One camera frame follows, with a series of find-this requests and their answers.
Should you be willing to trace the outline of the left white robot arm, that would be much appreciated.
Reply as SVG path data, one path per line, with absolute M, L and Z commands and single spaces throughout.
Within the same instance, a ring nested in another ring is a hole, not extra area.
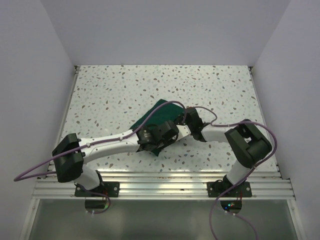
M 101 175 L 87 163 L 122 153 L 157 152 L 177 141 L 179 133 L 178 126 L 171 120 L 96 139 L 78 138 L 70 133 L 52 151 L 57 180 L 75 182 L 92 196 L 99 196 L 104 190 Z

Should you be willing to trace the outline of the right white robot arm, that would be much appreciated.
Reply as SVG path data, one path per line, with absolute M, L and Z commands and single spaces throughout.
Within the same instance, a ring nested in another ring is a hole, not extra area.
M 203 122 L 197 109 L 189 107 L 186 110 L 185 123 L 195 140 L 204 143 L 228 143 L 231 147 L 236 161 L 223 179 L 214 184 L 216 189 L 227 196 L 235 196 L 241 190 L 240 183 L 245 180 L 245 176 L 272 151 L 270 141 L 248 119 L 239 124 L 214 125 Z

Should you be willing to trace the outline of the green surgical cloth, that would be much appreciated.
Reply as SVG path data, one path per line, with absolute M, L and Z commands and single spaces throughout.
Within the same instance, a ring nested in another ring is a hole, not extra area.
M 156 104 L 147 111 L 139 120 L 137 120 L 131 127 L 130 130 L 135 130 L 137 127 L 141 125 L 141 123 L 150 115 L 152 111 L 154 111 L 158 106 L 167 103 L 166 100 L 160 99 L 156 102 Z M 164 122 L 172 121 L 174 122 L 179 115 L 182 115 L 182 117 L 185 114 L 185 110 L 183 107 L 178 106 L 174 103 L 168 103 L 161 107 L 159 110 L 157 110 L 145 123 L 145 127 L 147 126 L 160 126 Z

